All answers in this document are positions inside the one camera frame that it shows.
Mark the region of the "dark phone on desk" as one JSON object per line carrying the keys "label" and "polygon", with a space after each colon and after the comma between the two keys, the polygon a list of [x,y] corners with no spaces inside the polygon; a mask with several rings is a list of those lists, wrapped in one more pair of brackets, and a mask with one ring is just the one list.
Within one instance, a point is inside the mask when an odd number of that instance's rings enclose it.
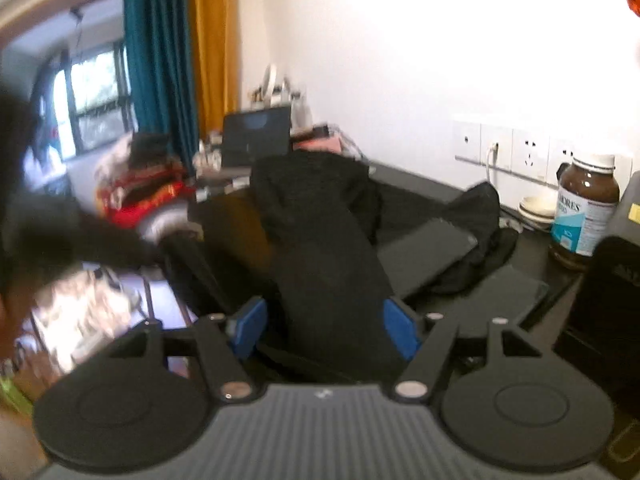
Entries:
{"label": "dark phone on desk", "polygon": [[436,218],[378,250],[378,260],[396,297],[410,296],[469,255],[477,238]]}

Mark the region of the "red garment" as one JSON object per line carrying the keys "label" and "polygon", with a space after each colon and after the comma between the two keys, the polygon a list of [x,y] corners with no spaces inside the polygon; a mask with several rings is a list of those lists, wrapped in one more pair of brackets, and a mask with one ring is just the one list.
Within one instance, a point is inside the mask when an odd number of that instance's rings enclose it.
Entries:
{"label": "red garment", "polygon": [[193,196],[195,188],[182,181],[169,182],[160,186],[153,185],[147,190],[132,188],[99,188],[96,191],[96,206],[99,213],[108,221],[124,229],[135,228],[145,217],[160,206],[177,198]]}

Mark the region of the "black box on desk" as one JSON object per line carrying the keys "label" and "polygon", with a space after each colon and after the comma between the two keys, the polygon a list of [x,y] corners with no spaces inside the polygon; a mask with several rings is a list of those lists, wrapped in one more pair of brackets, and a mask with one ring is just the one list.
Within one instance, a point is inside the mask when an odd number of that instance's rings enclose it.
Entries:
{"label": "black box on desk", "polygon": [[639,397],[639,175],[592,255],[565,335],[585,373],[619,398]]}

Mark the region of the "laptop computer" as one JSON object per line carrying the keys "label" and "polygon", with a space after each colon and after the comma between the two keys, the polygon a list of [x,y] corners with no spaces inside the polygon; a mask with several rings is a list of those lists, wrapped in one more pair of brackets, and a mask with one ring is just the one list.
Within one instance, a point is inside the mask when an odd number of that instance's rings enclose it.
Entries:
{"label": "laptop computer", "polygon": [[249,167],[258,159],[291,151],[291,107],[229,114],[222,125],[221,165]]}

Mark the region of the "brown fish oil bottle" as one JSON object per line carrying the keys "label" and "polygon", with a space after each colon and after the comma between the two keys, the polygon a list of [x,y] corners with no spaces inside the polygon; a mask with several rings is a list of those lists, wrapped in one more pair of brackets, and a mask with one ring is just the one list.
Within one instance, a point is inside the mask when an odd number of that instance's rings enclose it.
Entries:
{"label": "brown fish oil bottle", "polygon": [[569,269],[585,270],[620,201],[615,156],[577,152],[558,173],[551,255]]}

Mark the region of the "pink power strip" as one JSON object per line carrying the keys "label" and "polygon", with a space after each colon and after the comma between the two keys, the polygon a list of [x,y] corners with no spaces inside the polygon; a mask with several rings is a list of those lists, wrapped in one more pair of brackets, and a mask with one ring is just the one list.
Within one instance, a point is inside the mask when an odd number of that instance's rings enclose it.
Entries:
{"label": "pink power strip", "polygon": [[338,136],[293,136],[291,145],[293,151],[343,153],[342,141]]}

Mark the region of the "cluttered white shelf items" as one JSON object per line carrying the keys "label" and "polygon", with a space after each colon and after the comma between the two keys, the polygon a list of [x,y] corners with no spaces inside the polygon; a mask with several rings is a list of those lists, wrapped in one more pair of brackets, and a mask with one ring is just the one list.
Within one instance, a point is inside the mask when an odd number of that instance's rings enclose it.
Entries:
{"label": "cluttered white shelf items", "polygon": [[273,63],[266,67],[262,83],[248,95],[251,110],[292,105],[302,96],[303,92],[294,88],[288,76],[282,75]]}

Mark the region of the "teal curtain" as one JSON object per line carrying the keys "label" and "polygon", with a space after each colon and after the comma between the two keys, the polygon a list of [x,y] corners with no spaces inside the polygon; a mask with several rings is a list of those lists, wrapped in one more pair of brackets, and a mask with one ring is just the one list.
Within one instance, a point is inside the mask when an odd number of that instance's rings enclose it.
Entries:
{"label": "teal curtain", "polygon": [[124,0],[134,111],[142,132],[161,133],[186,168],[198,150],[189,0]]}

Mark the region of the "mustard yellow curtain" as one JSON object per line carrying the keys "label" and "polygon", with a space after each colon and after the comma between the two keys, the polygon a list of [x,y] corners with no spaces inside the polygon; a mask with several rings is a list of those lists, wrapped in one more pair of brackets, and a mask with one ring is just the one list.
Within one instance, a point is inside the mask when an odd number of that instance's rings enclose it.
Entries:
{"label": "mustard yellow curtain", "polygon": [[200,136],[239,106],[239,0],[189,0]]}

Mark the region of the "white wall socket panel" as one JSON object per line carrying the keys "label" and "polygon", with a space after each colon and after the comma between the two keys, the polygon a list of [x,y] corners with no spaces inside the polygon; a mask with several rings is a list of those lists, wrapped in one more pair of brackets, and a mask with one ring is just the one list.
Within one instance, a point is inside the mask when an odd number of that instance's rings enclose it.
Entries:
{"label": "white wall socket panel", "polygon": [[482,168],[498,186],[503,176],[556,188],[556,175],[576,153],[570,142],[556,143],[551,133],[483,124],[465,133],[454,148],[454,159]]}

